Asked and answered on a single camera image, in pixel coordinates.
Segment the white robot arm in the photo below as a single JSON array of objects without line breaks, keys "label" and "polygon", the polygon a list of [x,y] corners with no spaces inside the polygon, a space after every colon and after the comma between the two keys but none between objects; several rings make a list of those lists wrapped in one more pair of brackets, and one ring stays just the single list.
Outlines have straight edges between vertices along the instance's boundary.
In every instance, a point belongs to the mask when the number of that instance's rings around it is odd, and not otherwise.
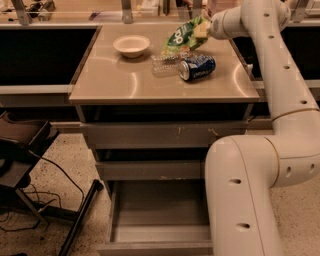
[{"label": "white robot arm", "polygon": [[269,190],[319,172],[320,110],[281,37],[284,7],[280,0],[242,0],[212,18],[214,38],[252,39],[273,127],[270,135],[223,137],[207,153],[214,256],[283,256]]}]

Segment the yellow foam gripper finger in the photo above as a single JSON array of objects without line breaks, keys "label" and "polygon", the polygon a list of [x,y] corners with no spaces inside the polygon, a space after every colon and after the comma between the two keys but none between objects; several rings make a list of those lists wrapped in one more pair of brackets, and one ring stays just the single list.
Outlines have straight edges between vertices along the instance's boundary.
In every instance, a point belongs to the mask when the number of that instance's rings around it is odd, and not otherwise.
[{"label": "yellow foam gripper finger", "polygon": [[194,28],[194,37],[197,39],[204,39],[209,36],[210,23],[203,22]]}]

